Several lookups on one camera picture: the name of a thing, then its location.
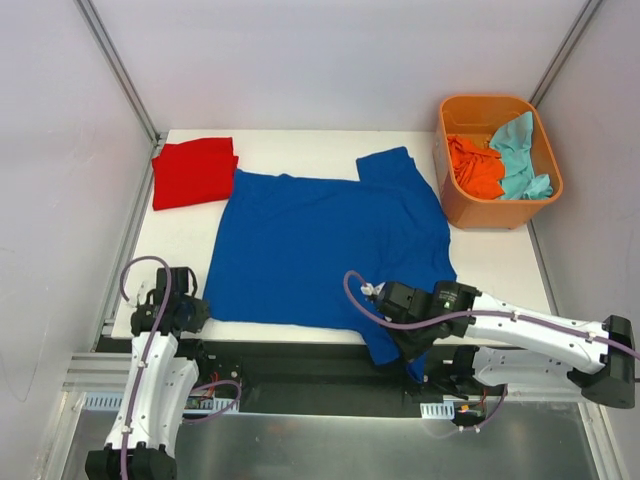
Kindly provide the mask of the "blue t shirt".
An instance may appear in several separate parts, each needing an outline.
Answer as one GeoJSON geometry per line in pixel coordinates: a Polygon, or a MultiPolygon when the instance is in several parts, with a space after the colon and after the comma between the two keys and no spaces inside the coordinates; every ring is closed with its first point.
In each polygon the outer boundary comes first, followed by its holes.
{"type": "Polygon", "coordinates": [[[454,279],[450,229],[405,147],[356,167],[354,181],[236,172],[203,294],[214,319],[351,330],[375,364],[400,357],[358,284],[454,279]]]}

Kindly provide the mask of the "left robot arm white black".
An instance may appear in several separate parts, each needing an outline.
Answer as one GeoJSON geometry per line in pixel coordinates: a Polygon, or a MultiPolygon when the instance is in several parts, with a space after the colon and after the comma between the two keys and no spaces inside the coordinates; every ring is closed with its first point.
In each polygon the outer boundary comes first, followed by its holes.
{"type": "Polygon", "coordinates": [[[209,319],[189,267],[161,267],[130,318],[131,363],[119,411],[100,450],[87,454],[90,479],[175,479],[175,441],[187,399],[204,387],[211,365],[197,340],[209,319]]]}

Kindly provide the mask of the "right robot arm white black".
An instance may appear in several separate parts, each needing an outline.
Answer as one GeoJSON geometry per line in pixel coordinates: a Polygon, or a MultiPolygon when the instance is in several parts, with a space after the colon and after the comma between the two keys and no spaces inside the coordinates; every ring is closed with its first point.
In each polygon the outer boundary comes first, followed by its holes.
{"type": "Polygon", "coordinates": [[[511,368],[491,350],[478,349],[471,360],[450,369],[451,385],[461,394],[553,375],[591,402],[617,409],[635,405],[636,351],[631,322],[624,317],[594,322],[537,313],[455,281],[439,281],[432,292],[400,282],[365,284],[360,290],[407,360],[452,336],[532,353],[529,365],[511,368]]]}

